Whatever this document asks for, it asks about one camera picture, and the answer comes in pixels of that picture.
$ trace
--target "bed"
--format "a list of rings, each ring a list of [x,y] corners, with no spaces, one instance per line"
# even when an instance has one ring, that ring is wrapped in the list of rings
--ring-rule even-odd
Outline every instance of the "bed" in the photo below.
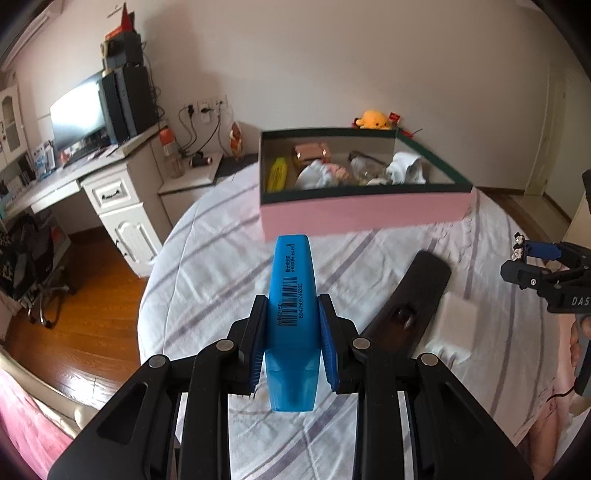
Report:
[[[558,350],[558,328],[542,299],[499,275],[518,230],[475,190],[460,222],[310,238],[318,293],[330,293],[338,315],[353,320],[358,331],[418,250],[449,262],[448,290],[479,306],[475,351],[452,370],[515,445],[550,395]],[[254,165],[203,196],[167,239],[140,305],[142,362],[156,353],[195,355],[224,338],[232,322],[248,316],[255,295],[267,294],[273,252],[274,243],[263,240]],[[348,478],[355,424],[355,396],[332,394],[323,368],[313,412],[270,412],[263,369],[254,398],[229,399],[233,478]]]

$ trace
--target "speaker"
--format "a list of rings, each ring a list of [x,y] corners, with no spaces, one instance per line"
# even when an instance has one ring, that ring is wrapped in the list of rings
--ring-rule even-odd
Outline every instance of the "speaker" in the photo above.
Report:
[[[100,104],[103,108],[109,138],[111,143],[121,144],[129,138],[129,130],[119,101],[115,74],[109,73],[101,78],[98,84]]]
[[[127,130],[136,137],[158,122],[148,70],[140,65],[124,65],[114,73]]]

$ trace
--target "bottle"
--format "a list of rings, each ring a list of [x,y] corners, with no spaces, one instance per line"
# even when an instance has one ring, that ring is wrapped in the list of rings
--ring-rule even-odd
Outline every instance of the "bottle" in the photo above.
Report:
[[[169,128],[164,128],[160,131],[159,136],[160,143],[162,143],[164,149],[164,167],[169,178],[177,179],[182,177],[184,175],[184,166],[173,131]]]

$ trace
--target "computer monitor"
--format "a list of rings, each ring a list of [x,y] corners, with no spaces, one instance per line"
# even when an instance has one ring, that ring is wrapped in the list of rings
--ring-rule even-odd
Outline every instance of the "computer monitor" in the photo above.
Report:
[[[87,78],[49,109],[57,153],[106,128],[97,83],[101,75]]]

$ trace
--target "pink blanket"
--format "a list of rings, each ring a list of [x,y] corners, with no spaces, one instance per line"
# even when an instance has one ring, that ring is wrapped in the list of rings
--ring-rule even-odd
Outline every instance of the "pink blanket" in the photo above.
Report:
[[[0,370],[0,427],[41,480],[47,479],[53,463],[72,442],[3,370]]]

